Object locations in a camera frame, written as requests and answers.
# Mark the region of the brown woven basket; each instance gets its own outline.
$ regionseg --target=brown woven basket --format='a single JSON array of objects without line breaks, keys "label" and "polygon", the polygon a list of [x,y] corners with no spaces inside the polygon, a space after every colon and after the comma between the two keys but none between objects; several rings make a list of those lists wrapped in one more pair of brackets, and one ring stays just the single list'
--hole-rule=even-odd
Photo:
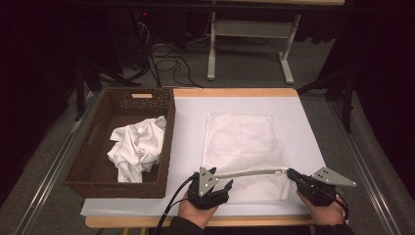
[{"label": "brown woven basket", "polygon": [[[118,169],[107,152],[117,127],[165,116],[160,163],[143,172],[143,183],[118,183]],[[65,184],[86,198],[163,198],[170,162],[175,105],[171,89],[107,88],[69,169]]]}]

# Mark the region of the white desk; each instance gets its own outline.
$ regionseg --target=white desk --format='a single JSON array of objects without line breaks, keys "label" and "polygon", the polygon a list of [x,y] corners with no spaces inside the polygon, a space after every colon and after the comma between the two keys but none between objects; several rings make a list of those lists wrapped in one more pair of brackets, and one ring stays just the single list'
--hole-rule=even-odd
[{"label": "white desk", "polygon": [[[311,174],[324,166],[317,142],[294,89],[176,89],[176,117],[164,199],[86,199],[81,214],[90,227],[155,227],[171,196],[199,171],[207,113],[274,116],[288,167]],[[178,195],[181,199],[185,190]],[[164,226],[177,214],[170,211]],[[308,211],[290,189],[286,201],[219,207],[208,226],[312,224]]]}]

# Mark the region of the white cloth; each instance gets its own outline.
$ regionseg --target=white cloth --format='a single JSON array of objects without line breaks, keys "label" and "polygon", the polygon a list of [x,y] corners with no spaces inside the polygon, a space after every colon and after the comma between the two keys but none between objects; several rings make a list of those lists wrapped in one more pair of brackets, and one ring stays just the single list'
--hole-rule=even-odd
[{"label": "white cloth", "polygon": [[[216,167],[215,175],[286,168],[286,157],[271,116],[207,114],[202,165]],[[284,200],[288,196],[286,174],[233,178],[228,203]],[[229,179],[215,186],[223,188]]]},{"label": "white cloth", "polygon": [[161,116],[113,131],[110,139],[116,143],[108,157],[118,168],[118,182],[142,183],[142,171],[150,171],[159,163],[165,125]]}]

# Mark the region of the crumpled white towel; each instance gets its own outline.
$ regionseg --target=crumpled white towel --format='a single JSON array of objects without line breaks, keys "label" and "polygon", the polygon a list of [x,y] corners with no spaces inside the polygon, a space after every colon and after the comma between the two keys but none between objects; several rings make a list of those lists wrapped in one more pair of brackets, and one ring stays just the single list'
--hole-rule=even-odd
[{"label": "crumpled white towel", "polygon": [[150,171],[159,163],[165,126],[161,116],[113,131],[110,139],[117,142],[108,157],[118,168],[118,182],[142,183],[142,171]]}]

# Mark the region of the human hand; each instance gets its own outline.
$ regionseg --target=human hand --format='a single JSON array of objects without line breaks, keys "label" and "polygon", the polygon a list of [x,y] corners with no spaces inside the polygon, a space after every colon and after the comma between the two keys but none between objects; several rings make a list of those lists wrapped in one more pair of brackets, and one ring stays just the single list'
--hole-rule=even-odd
[{"label": "human hand", "polygon": [[178,216],[186,218],[202,229],[205,229],[208,225],[208,222],[210,221],[210,218],[213,216],[219,206],[209,210],[201,210],[195,208],[195,206],[193,206],[189,200],[187,200],[187,198],[188,197],[186,192],[183,197],[184,200],[180,202]]},{"label": "human hand", "polygon": [[343,208],[333,202],[328,207],[315,207],[308,199],[299,191],[297,191],[300,199],[305,206],[308,207],[308,210],[311,213],[312,220],[316,225],[336,225],[336,224],[344,224],[344,212]]}]

